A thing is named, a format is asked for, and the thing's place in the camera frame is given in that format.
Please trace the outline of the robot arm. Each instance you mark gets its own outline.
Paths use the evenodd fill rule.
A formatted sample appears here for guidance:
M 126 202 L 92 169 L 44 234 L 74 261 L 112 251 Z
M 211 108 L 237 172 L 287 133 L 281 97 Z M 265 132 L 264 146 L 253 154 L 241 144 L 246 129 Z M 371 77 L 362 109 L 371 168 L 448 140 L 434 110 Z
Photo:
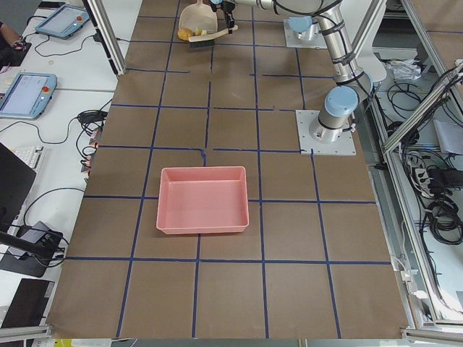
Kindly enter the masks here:
M 367 46 L 374 33 L 361 30 L 376 1 L 221 1 L 225 22 L 249 29 L 232 48 L 252 52 L 250 77 L 256 121 L 264 115 L 317 115 L 297 127 L 297 139 L 331 145 L 351 133 L 352 116 L 373 94 L 378 74 L 369 74 L 355 55 L 356 35 Z
M 310 41 L 318 37 L 320 27 L 318 21 L 311 16 L 290 17 L 288 24 L 289 28 L 300 40 Z

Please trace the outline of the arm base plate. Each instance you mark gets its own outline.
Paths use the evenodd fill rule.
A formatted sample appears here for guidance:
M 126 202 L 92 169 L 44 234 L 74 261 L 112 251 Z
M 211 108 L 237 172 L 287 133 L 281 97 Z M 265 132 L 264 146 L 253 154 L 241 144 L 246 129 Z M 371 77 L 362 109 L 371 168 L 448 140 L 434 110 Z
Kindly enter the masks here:
M 354 139 L 349 128 L 349 117 L 338 129 L 325 128 L 319 121 L 319 110 L 296 110 L 296 123 L 303 155 L 356 155 Z
M 289 48 L 327 49 L 317 21 L 314 21 L 308 31 L 298 33 L 290 28 L 288 20 L 284 20 L 284 37 L 286 47 Z

